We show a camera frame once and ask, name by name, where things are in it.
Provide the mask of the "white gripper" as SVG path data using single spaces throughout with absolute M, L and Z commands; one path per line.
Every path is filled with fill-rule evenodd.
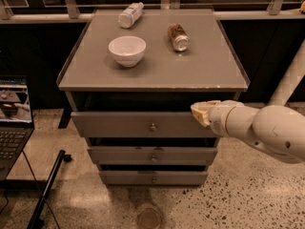
M 247 137 L 253 132 L 251 127 L 258 109 L 232 100 L 210 100 L 193 104 L 191 111 L 203 127 L 210 125 L 217 135 Z

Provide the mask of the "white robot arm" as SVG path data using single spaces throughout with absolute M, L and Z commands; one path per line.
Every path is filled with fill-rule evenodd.
M 241 102 L 206 101 L 191 106 L 193 117 L 220 136 L 234 137 L 285 163 L 305 161 L 305 115 L 286 106 L 305 75 L 305 41 L 268 104 L 253 108 Z

